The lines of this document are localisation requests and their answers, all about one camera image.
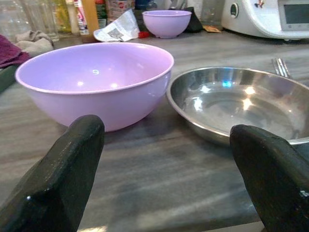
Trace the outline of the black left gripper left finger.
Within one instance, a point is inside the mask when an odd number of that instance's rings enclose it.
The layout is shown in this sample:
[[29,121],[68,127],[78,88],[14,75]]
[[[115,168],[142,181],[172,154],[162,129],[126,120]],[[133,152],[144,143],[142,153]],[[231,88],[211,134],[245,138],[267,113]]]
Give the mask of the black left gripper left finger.
[[3,232],[78,230],[104,147],[95,115],[76,119],[20,179],[0,209]]

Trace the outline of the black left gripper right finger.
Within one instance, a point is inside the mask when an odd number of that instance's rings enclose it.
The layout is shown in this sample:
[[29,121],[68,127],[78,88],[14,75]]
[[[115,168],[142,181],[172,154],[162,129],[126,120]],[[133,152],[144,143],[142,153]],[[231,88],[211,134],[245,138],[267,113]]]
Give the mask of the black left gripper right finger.
[[256,126],[236,125],[230,148],[268,232],[309,230],[309,160],[288,141]]

